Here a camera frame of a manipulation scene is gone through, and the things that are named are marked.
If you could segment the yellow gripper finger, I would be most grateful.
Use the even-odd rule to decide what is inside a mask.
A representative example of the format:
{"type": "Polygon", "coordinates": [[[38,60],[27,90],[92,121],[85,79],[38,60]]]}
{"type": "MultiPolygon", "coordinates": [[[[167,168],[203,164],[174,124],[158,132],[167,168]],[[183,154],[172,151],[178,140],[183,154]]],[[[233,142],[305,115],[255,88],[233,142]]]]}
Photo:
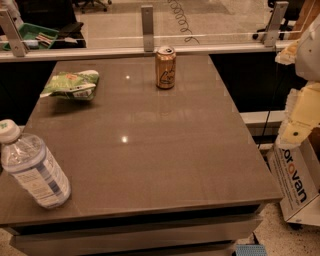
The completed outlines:
{"type": "Polygon", "coordinates": [[[295,63],[299,40],[293,41],[289,46],[279,52],[275,61],[283,65],[291,65],[295,63]]]}
{"type": "Polygon", "coordinates": [[[308,82],[302,89],[291,89],[285,106],[276,145],[281,149],[293,149],[320,124],[320,83],[308,82]]]}

